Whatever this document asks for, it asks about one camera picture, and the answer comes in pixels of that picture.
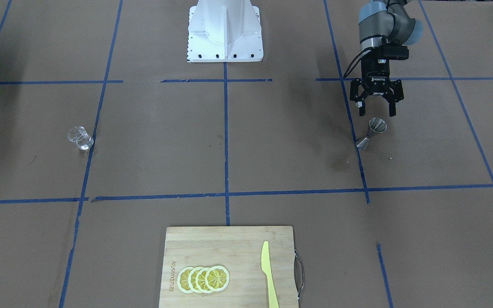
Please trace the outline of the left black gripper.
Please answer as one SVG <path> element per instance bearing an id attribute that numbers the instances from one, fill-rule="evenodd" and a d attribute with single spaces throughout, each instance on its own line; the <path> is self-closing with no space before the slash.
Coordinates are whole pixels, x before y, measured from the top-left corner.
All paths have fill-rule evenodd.
<path id="1" fill-rule="evenodd" d="M 389 117 L 397 114 L 397 104 L 404 99 L 401 79 L 391 81 L 389 68 L 390 45 L 366 47 L 361 50 L 361 79 L 350 83 L 350 101 L 359 110 L 359 116 L 366 115 L 365 100 L 369 95 L 384 95 L 389 104 Z"/>

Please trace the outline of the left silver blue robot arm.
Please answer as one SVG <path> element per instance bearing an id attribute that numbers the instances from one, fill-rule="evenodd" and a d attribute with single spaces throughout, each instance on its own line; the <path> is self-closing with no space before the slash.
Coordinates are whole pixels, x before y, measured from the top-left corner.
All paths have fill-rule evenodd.
<path id="1" fill-rule="evenodd" d="M 359 12 L 360 52 L 348 65 L 348 77 L 357 65 L 361 76 L 350 83 L 349 99 L 366 115 L 366 98 L 382 96 L 389 104 L 389 116 L 396 115 L 397 103 L 404 99 L 403 82 L 391 80 L 390 62 L 409 59 L 409 45 L 423 34 L 421 21 L 405 10 L 407 0 L 372 0 Z"/>

